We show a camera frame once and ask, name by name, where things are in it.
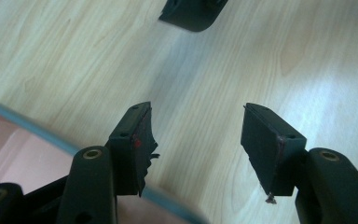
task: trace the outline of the blue edge strip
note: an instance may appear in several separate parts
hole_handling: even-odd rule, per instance
[[[0,105],[0,116],[19,125],[30,133],[36,134],[37,136],[45,139],[47,142],[50,142],[51,144],[55,145],[56,147],[60,148],[61,150],[72,156],[75,156],[75,154],[79,150],[79,148],[75,145],[62,140],[56,134],[43,129],[42,127],[39,127],[38,125],[29,121],[26,117],[21,116],[18,113],[2,105]],[[207,220],[202,217],[199,217],[189,209],[183,207],[181,204],[170,200],[165,195],[155,190],[149,189],[148,187],[145,187],[144,191],[142,192],[142,196],[189,223],[208,223]]]

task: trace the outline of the black plastic part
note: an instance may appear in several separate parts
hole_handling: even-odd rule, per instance
[[[296,196],[296,210],[301,224],[316,224],[322,222],[322,210],[316,197],[299,191]]]
[[[291,196],[307,139],[270,109],[246,104],[241,144],[267,195]]]
[[[358,171],[348,158],[314,148],[307,173],[322,209],[322,223],[358,223]]]
[[[200,32],[210,27],[228,0],[168,0],[160,20]]]
[[[74,156],[57,223],[117,223],[110,150],[88,147]]]
[[[0,184],[0,224],[21,223],[24,202],[21,187],[17,184]]]
[[[117,195],[139,195],[145,187],[147,168],[158,144],[153,138],[150,102],[132,106],[109,136]]]
[[[55,223],[67,176],[24,196],[28,223]]]

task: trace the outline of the red paint mark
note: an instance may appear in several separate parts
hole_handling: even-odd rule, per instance
[[[139,139],[136,139],[135,140],[135,143],[133,144],[135,147],[140,147],[141,145],[142,145],[142,142],[141,142],[141,140],[139,140]]]

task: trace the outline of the pink surface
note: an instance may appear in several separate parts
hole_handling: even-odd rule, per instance
[[[24,193],[69,174],[72,157],[34,134],[0,119],[0,183]]]

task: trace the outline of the light wood grain surface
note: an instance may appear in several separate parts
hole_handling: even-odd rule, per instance
[[[81,147],[151,101],[147,181],[212,223],[297,223],[266,204],[240,145],[265,105],[358,168],[358,0],[230,0],[202,33],[158,21],[165,0],[0,0],[0,103]]]

